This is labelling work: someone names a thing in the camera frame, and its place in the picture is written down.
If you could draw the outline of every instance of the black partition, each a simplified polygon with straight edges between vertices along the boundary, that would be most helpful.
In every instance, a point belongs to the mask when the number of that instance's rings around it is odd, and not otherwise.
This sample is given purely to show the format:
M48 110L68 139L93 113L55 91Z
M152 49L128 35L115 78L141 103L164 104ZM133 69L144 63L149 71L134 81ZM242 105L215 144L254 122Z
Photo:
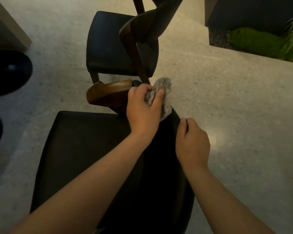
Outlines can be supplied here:
M281 33L291 18L293 0L205 0L206 26L213 29Z

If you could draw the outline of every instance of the person's left hand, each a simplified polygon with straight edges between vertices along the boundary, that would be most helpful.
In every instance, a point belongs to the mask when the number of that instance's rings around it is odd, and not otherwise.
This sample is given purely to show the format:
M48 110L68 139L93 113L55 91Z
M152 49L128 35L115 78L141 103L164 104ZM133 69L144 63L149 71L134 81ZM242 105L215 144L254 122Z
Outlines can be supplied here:
M160 123L160 113L163 104L164 90L160 89L149 106L144 98L148 91L155 90L148 84L131 87L128 92L127 118L131 133L140 136L146 143L151 143Z

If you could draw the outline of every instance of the floor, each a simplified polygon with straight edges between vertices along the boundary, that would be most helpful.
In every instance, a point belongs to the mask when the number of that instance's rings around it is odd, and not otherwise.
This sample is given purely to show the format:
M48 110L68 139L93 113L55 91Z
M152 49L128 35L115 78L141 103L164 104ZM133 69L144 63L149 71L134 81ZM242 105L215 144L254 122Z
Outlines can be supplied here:
M150 0L146 9L153 8ZM0 0L33 41L34 73L0 97L0 233L30 208L35 174L60 110L89 105L85 49L96 11L135 15L132 0ZM184 0L160 37L151 79L172 79L172 106L211 141L209 167L276 233L293 233L293 63L209 46L202 0ZM103 82L126 77L100 75ZM212 233L195 201L187 234Z

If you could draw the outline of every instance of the finger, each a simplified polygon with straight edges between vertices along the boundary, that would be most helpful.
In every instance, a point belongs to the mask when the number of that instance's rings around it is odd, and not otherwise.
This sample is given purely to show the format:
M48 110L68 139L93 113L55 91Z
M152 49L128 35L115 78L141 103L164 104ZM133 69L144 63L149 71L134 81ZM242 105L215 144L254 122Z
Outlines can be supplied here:
M137 91L137 87L131 87L128 91L128 100L133 98L133 96L135 95Z
M177 140L184 139L187 133L187 121L185 118L181 118L177 129Z
M189 131L193 129L200 129L197 122L193 118L187 118L187 124Z
M149 84L141 84L137 90L136 90L136 93L135 93L135 97L139 98L139 99L143 99L145 98L146 96L146 93L148 91L151 91L152 90L152 86L149 85Z
M158 111L160 113L163 105L163 99L164 99L165 91L163 89L160 89L156 94L155 98L151 105L151 110Z

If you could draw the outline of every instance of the forearm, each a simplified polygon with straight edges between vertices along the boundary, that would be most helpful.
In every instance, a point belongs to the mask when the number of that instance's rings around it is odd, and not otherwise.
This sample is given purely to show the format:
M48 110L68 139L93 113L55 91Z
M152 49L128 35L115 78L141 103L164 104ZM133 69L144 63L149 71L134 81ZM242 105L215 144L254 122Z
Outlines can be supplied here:
M129 135L12 233L92 233L147 145Z
M185 174L214 234L274 233L207 168L185 170Z

